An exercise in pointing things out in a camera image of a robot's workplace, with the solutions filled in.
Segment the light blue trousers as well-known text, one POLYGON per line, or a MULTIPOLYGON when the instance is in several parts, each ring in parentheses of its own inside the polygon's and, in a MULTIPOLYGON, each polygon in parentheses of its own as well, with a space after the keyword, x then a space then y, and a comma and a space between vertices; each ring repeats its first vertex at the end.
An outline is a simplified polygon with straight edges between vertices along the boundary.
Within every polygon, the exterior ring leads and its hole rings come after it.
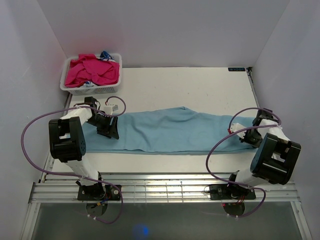
POLYGON ((119 139, 98 134, 89 123, 82 130, 87 153, 207 155, 227 136, 231 119, 181 106, 119 116, 119 139))

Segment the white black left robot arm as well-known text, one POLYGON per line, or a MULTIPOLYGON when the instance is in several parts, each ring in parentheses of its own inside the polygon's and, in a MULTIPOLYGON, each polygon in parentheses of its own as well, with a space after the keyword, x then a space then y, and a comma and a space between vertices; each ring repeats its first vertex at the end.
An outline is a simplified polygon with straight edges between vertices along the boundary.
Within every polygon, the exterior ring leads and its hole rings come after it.
POLYGON ((106 187, 101 182, 101 174, 85 157, 87 146, 83 125, 88 123, 96 128, 96 133, 108 139, 119 139, 118 118, 113 113, 118 110, 116 104, 105 103, 99 109, 99 101, 94 97, 85 97, 84 102, 65 116, 52 119, 48 123, 50 154, 54 159, 69 166, 73 173, 79 175, 76 182, 80 193, 94 200, 106 196, 106 187))

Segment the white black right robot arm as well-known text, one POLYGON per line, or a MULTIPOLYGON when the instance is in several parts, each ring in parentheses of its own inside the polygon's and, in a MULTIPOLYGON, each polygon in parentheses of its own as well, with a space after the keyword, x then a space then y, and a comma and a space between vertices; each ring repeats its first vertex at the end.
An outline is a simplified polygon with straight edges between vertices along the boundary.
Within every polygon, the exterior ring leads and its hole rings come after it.
POLYGON ((225 191, 232 199, 247 196, 257 185, 286 185, 301 152, 301 145, 284 134, 281 121, 271 110, 259 108, 252 125, 255 129, 237 134, 240 142, 255 148, 256 153, 249 168, 230 175, 232 182, 225 191))

